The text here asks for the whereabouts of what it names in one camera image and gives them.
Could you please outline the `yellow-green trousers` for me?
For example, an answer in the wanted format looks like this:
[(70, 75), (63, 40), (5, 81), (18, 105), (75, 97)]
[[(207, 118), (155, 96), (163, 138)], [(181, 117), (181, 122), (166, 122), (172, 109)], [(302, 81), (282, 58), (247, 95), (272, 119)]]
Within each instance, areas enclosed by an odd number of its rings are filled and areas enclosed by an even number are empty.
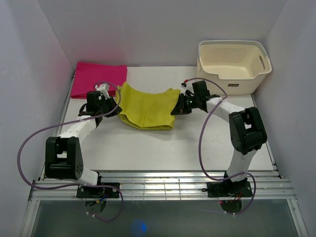
[(146, 93), (132, 88), (127, 82), (119, 86), (116, 102), (122, 111), (118, 117), (139, 130), (172, 130), (175, 108), (181, 91), (169, 88), (163, 93)]

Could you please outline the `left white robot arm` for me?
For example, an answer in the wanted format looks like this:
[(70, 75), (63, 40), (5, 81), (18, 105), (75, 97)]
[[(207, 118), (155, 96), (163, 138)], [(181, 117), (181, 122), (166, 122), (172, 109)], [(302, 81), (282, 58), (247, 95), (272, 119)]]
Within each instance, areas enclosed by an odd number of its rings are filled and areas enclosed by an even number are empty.
[(118, 115), (122, 109), (104, 89), (89, 91), (75, 122), (57, 137), (49, 137), (45, 144), (45, 175), (47, 178), (69, 180), (88, 185), (93, 197), (100, 197), (105, 186), (99, 174), (84, 166), (81, 144), (95, 130), (103, 117)]

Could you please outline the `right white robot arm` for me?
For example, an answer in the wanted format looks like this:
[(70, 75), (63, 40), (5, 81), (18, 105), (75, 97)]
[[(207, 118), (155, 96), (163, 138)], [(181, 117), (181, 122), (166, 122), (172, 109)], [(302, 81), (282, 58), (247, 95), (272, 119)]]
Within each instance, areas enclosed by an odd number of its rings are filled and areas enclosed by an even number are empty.
[(172, 115), (187, 115), (193, 109), (200, 109), (209, 116), (216, 115), (229, 124), (230, 140), (234, 148), (229, 168), (223, 178), (207, 175), (211, 182), (203, 189), (210, 198), (247, 197), (256, 192), (256, 183), (250, 183), (249, 166), (254, 155), (267, 141), (267, 134), (259, 110), (256, 107), (244, 108), (226, 101), (228, 97), (211, 94), (207, 89), (208, 79), (192, 78), (192, 90), (179, 95)]

